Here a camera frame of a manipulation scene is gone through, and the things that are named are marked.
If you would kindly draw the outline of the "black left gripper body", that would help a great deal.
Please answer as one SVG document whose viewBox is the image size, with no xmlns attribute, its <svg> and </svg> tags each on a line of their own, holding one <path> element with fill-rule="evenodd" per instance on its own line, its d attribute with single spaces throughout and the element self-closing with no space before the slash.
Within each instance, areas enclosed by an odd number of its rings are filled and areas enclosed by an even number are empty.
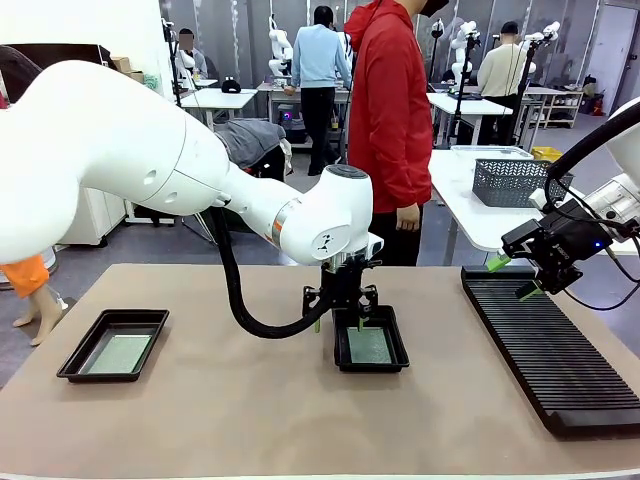
<svg viewBox="0 0 640 480">
<path fill-rule="evenodd" d="M 322 264 L 322 296 L 332 306 L 355 306 L 361 296 L 362 272 L 365 260 L 362 256 L 351 256 L 340 260 L 332 257 Z"/>
</svg>

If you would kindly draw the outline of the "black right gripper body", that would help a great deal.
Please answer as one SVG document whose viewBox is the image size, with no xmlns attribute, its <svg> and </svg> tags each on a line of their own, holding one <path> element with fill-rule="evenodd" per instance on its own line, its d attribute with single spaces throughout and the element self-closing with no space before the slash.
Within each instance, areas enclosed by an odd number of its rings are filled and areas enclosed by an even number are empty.
<svg viewBox="0 0 640 480">
<path fill-rule="evenodd" d="M 539 225 L 537 264 L 541 268 L 568 268 L 588 260 L 613 244 L 609 233 L 592 222 L 590 213 L 575 199 L 545 214 Z"/>
</svg>

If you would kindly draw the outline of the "person's right hand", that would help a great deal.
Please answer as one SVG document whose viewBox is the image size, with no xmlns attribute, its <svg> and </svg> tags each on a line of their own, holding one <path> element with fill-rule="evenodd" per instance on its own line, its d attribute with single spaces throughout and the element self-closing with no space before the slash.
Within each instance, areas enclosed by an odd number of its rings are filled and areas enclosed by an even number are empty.
<svg viewBox="0 0 640 480">
<path fill-rule="evenodd" d="M 421 228 L 421 209 L 414 203 L 396 210 L 396 229 L 416 232 Z"/>
</svg>

